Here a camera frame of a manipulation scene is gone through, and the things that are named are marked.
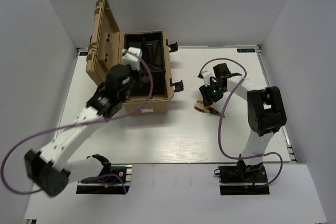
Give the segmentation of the yellow pliers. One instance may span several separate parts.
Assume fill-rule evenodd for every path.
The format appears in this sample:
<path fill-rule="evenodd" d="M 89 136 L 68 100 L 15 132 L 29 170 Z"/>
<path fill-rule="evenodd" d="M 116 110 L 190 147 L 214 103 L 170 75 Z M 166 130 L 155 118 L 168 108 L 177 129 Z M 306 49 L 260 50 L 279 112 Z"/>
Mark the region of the yellow pliers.
<path fill-rule="evenodd" d="M 202 100 L 196 100 L 196 103 L 203 106 L 202 108 L 200 108 L 199 106 L 194 105 L 193 108 L 196 111 L 201 112 L 201 113 L 207 113 L 207 114 L 213 114 L 213 115 L 216 115 L 216 116 L 221 116 L 221 113 L 219 111 L 217 111 L 215 108 L 213 108 L 211 106 L 205 106 L 204 102 Z"/>

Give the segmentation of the tan plastic toolbox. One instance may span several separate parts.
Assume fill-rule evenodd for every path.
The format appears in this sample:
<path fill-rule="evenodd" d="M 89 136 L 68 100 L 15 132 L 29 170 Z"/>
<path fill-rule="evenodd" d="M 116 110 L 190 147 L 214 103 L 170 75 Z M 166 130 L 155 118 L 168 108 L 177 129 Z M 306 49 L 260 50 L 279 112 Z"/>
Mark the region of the tan plastic toolbox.
<path fill-rule="evenodd" d="M 168 40 L 167 33 L 162 30 L 121 33 L 108 0 L 97 0 L 94 11 L 94 27 L 88 46 L 86 73 L 96 85 L 104 82 L 111 67 L 120 63 L 121 51 L 125 49 L 124 34 L 151 32 L 161 32 L 163 34 L 166 95 L 152 95 L 147 104 L 135 114 L 166 114 L 169 110 L 170 101 L 174 96 L 173 88 L 170 87 L 172 70 L 170 53 L 166 45 L 166 40 Z"/>

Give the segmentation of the bent brown hex key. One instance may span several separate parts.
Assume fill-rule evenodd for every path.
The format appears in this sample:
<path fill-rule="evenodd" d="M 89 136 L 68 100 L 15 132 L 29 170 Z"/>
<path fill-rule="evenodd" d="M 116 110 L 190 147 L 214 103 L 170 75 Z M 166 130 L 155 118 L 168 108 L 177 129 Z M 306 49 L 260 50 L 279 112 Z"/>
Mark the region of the bent brown hex key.
<path fill-rule="evenodd" d="M 152 58 L 153 58 L 153 53 L 154 53 L 154 47 L 152 44 L 146 44 L 146 49 L 147 49 L 147 64 L 148 67 L 152 67 Z"/>

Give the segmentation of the straight dark hex key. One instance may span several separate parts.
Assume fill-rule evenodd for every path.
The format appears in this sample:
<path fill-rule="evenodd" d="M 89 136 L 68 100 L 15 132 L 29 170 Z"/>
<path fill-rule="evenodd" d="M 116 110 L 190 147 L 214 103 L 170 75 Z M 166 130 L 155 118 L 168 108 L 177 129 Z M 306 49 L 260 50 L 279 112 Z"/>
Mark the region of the straight dark hex key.
<path fill-rule="evenodd" d="M 160 67 L 161 66 L 161 64 L 158 64 L 156 62 L 157 57 L 158 57 L 158 55 L 160 53 L 159 48 L 160 48 L 160 44 L 157 43 L 156 48 L 155 48 L 155 52 L 154 52 L 154 56 L 153 56 L 153 62 L 152 62 L 152 65 L 155 66 L 155 67 Z"/>

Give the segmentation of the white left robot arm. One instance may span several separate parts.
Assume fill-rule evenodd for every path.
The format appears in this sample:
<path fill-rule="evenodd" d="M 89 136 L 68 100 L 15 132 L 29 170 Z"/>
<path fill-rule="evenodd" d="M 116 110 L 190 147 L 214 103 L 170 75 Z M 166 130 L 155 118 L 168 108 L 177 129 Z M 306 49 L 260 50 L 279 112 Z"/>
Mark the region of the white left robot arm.
<path fill-rule="evenodd" d="M 49 197 L 59 195 L 68 184 L 83 180 L 104 182 L 113 176 L 110 161 L 93 154 L 76 162 L 69 159 L 97 129 L 117 119 L 140 76 L 139 63 L 119 63 L 87 101 L 73 124 L 60 128 L 58 136 L 38 151 L 29 150 L 25 167 L 30 178 Z"/>

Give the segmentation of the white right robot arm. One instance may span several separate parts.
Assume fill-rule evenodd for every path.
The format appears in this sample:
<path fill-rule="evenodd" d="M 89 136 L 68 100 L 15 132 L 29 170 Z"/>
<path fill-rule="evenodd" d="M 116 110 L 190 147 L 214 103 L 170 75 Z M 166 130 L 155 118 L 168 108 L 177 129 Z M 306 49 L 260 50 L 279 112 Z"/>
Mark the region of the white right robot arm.
<path fill-rule="evenodd" d="M 247 121 L 250 127 L 247 143 L 237 157 L 230 156 L 220 149 L 225 157 L 235 160 L 236 164 L 220 167 L 219 175 L 226 183 L 257 181 L 264 168 L 263 158 L 270 155 L 266 152 L 270 140 L 287 122 L 279 88 L 257 85 L 247 79 L 246 70 L 243 73 L 233 73 L 226 63 L 214 66 L 212 72 L 202 68 L 198 77 L 204 82 L 199 91 L 206 108 L 210 108 L 223 98 L 224 93 L 228 93 L 219 114 L 221 119 L 224 118 L 228 103 L 234 94 L 247 102 Z"/>

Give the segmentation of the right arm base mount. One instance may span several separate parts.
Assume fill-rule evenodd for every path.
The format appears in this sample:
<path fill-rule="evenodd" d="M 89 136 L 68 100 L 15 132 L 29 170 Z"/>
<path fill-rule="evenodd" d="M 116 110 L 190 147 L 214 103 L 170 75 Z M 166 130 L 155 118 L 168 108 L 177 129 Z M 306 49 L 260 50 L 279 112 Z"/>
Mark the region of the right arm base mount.
<path fill-rule="evenodd" d="M 221 196 L 269 195 L 268 177 L 264 165 L 246 172 L 240 164 L 219 166 L 214 170 L 219 178 Z"/>

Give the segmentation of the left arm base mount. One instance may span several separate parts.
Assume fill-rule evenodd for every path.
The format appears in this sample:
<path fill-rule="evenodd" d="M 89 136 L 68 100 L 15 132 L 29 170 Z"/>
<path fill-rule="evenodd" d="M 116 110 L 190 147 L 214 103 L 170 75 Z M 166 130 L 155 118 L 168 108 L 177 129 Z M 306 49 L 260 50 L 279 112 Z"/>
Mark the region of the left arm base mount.
<path fill-rule="evenodd" d="M 133 166 L 130 164 L 113 165 L 107 158 L 95 154 L 102 169 L 99 175 L 85 178 L 77 183 L 78 195 L 126 195 L 131 186 Z"/>

